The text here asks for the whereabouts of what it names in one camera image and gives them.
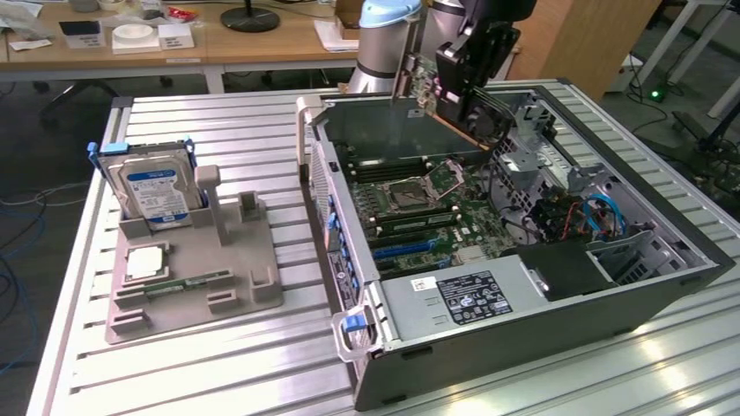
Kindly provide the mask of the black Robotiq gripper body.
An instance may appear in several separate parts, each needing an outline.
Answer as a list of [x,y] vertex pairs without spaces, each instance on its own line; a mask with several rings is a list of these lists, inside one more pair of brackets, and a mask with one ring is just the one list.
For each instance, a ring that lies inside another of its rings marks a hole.
[[535,0],[461,1],[465,20],[460,35],[465,76],[471,83],[485,83],[500,70],[520,37],[513,23],[527,20]]

